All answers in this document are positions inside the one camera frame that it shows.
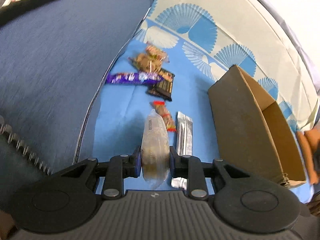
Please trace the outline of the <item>black chocolate bar wrapper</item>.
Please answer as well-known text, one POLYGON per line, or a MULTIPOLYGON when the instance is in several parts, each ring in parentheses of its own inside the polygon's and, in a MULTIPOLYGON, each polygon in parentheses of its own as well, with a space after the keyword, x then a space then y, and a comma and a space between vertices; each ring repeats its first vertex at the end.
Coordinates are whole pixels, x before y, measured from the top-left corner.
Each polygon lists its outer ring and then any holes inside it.
POLYGON ((171 95, 175 75, 164 68, 160 70, 159 75, 163 77, 163 80, 149 87, 146 93, 167 101, 172 101, 171 95))

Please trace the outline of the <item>red-ended nut bar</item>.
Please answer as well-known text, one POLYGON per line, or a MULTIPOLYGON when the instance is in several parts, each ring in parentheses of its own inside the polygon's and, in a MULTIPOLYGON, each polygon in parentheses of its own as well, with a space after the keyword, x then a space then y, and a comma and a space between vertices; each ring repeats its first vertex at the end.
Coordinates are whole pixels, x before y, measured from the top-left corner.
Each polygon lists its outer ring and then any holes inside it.
POLYGON ((165 123, 166 129, 168 132, 176 132, 175 121, 169 110, 167 109, 164 101, 153 101, 151 103, 156 113, 160 115, 165 123))

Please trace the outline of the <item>silver foil stick packet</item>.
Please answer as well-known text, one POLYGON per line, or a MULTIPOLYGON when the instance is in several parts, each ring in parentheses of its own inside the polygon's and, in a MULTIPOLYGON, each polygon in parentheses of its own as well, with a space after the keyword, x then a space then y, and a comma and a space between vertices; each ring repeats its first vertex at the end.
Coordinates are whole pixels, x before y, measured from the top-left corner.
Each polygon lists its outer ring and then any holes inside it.
MULTIPOLYGON (((178 155, 193 155, 193 120, 182 112, 177 113, 177 143, 178 155)), ((187 179, 178 177, 171 179, 171 186, 176 189, 187 189, 187 179)))

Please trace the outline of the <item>clear bag of beige crackers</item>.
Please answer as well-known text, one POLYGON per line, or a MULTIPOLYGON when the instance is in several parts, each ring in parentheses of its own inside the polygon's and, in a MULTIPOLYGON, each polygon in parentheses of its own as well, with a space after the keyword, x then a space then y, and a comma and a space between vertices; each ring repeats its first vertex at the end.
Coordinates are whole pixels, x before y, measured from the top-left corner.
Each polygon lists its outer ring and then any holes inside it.
POLYGON ((169 136, 163 118, 153 109, 148 115, 141 145, 143 178, 157 189, 169 173, 169 136))

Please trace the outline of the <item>purple candy bar wrapper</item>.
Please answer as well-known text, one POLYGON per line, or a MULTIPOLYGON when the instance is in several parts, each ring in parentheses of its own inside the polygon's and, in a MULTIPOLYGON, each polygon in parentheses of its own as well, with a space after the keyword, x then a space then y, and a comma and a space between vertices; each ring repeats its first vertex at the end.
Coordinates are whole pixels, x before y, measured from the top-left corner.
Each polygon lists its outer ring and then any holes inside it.
POLYGON ((108 74, 105 83, 118 85, 156 85, 164 78, 157 73, 137 72, 137 73, 116 73, 108 74))

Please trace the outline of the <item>blue fan-patterned sofa cover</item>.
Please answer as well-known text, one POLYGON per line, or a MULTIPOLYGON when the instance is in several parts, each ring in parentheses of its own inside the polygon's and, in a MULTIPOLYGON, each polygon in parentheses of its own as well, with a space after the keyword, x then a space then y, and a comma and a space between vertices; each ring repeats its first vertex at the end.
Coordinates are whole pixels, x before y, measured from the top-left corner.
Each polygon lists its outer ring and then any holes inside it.
POLYGON ((258 0, 154 0, 111 68, 131 71, 129 57, 152 44, 170 58, 172 114, 193 120, 193 154, 219 156, 208 89, 237 64, 278 103, 291 131, 313 125, 319 100, 295 37, 258 0))

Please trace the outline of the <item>brown cardboard box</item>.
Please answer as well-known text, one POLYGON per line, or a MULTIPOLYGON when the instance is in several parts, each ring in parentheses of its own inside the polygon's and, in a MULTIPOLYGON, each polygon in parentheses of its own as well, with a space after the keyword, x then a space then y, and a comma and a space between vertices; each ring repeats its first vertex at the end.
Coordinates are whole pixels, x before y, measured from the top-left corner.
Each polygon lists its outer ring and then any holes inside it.
POLYGON ((295 137, 276 100, 237 65, 208 89, 222 159, 287 187, 307 177, 295 137))

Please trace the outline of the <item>brown peanut candy packet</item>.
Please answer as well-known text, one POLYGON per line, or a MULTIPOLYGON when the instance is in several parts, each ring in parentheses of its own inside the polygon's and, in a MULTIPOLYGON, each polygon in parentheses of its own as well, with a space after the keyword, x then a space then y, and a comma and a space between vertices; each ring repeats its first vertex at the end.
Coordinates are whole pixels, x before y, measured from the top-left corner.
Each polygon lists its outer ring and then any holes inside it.
POLYGON ((134 58, 129 58, 129 60, 140 72, 158 73, 162 67, 161 61, 144 53, 140 53, 134 58))

